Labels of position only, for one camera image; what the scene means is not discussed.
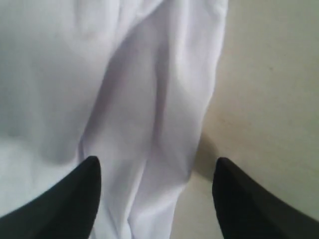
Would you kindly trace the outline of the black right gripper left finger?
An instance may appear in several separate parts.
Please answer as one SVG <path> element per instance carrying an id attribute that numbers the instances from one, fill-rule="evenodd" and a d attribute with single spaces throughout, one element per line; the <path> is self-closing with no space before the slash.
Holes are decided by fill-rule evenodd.
<path id="1" fill-rule="evenodd" d="M 0 219 L 2 239 L 87 239 L 101 197 L 101 165 L 90 156 L 61 181 Z"/>

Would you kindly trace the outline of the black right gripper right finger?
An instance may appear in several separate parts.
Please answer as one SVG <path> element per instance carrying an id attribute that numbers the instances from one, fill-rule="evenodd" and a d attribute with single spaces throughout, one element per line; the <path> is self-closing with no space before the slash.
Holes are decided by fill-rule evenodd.
<path id="1" fill-rule="evenodd" d="M 217 159 L 212 196 L 225 239 L 317 239 L 319 223 L 289 206 L 225 157 Z"/>

